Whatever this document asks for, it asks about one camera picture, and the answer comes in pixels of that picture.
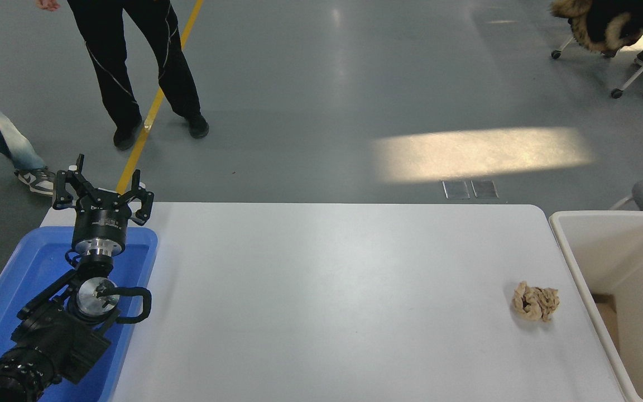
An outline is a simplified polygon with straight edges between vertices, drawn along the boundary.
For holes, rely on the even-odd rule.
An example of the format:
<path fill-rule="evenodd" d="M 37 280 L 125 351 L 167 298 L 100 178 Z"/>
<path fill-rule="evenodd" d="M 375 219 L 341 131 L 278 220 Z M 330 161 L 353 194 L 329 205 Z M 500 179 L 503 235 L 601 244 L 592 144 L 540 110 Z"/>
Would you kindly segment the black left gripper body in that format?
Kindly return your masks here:
<path fill-rule="evenodd" d="M 80 247 L 88 240 L 96 238 L 112 240 L 119 247 L 127 241 L 128 219 L 132 211 L 126 204 L 115 207 L 114 198 L 100 196 L 102 206 L 97 206 L 97 198 L 83 196 L 76 201 L 76 220 L 73 232 L 73 247 Z"/>

